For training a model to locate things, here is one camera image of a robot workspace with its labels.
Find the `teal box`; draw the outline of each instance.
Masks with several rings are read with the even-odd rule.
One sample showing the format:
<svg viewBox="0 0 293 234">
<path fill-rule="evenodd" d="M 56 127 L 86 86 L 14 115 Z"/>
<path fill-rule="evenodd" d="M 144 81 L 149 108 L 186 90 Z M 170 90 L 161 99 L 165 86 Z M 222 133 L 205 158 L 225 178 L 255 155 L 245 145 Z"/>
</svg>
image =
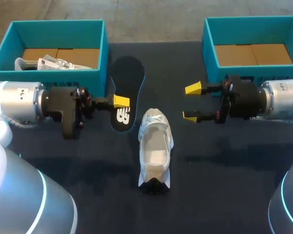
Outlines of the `teal box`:
<svg viewBox="0 0 293 234">
<path fill-rule="evenodd" d="M 293 62 L 293 16 L 206 18 L 202 53 L 209 82 L 238 74 L 258 86 L 293 79 L 293 65 L 219 66 L 215 45 L 285 44 Z"/>
<path fill-rule="evenodd" d="M 100 49 L 92 70 L 14 71 L 25 48 Z M 39 81 L 50 86 L 83 86 L 104 97 L 108 41 L 104 20 L 48 20 L 11 22 L 0 45 L 0 81 Z"/>
</svg>

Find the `shoe insole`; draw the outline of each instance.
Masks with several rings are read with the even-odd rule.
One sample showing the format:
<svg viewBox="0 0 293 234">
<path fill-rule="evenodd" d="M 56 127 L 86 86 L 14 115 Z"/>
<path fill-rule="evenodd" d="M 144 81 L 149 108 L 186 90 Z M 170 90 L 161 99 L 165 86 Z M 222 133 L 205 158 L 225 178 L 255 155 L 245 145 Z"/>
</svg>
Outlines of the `shoe insole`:
<svg viewBox="0 0 293 234">
<path fill-rule="evenodd" d="M 157 128 L 151 128 L 144 140 L 145 162 L 151 165 L 164 166 L 167 157 L 167 147 L 163 131 Z"/>
<path fill-rule="evenodd" d="M 124 56 L 111 65 L 110 75 L 115 84 L 115 94 L 130 98 L 130 107 L 115 108 L 111 112 L 112 127 L 118 132 L 126 132 L 135 123 L 137 99 L 145 78 L 145 70 L 138 59 Z"/>
</svg>

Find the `shoe lining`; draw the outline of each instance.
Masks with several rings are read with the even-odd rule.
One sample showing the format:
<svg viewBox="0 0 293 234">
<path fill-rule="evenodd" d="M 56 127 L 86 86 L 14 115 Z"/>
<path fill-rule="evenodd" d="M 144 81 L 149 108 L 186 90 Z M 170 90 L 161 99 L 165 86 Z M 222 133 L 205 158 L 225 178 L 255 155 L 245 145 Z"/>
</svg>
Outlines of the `shoe lining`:
<svg viewBox="0 0 293 234">
<path fill-rule="evenodd" d="M 165 166 L 167 147 L 164 132 L 151 127 L 144 138 L 145 163 L 154 166 Z"/>
</svg>

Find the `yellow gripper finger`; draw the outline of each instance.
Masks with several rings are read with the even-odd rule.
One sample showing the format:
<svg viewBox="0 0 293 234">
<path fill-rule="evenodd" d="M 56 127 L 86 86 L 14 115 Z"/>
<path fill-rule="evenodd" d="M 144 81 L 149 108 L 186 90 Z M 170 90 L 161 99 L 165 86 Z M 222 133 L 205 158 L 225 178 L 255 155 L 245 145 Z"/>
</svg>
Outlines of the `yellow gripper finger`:
<svg viewBox="0 0 293 234">
<path fill-rule="evenodd" d="M 182 112 L 182 115 L 183 115 L 183 117 L 185 119 L 190 120 L 190 121 L 193 121 L 193 122 L 196 122 L 197 117 L 185 117 L 185 112 L 184 111 Z"/>
<path fill-rule="evenodd" d="M 117 107 L 129 107 L 130 99 L 127 97 L 121 97 L 114 94 L 113 105 Z"/>
<path fill-rule="evenodd" d="M 189 85 L 185 88 L 186 94 L 201 94 L 202 92 L 202 85 L 201 82 L 197 82 L 195 84 Z"/>
</svg>

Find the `black sticker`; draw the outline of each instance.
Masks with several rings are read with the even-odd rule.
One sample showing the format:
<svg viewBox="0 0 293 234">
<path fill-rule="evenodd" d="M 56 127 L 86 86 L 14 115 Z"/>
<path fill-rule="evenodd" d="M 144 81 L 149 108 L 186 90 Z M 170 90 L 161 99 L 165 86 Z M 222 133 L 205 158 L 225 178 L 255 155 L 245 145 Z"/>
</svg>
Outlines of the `black sticker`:
<svg viewBox="0 0 293 234">
<path fill-rule="evenodd" d="M 251 77 L 251 76 L 243 76 L 240 78 L 241 78 L 241 81 L 244 83 L 252 83 L 254 81 L 254 77 Z"/>
</svg>

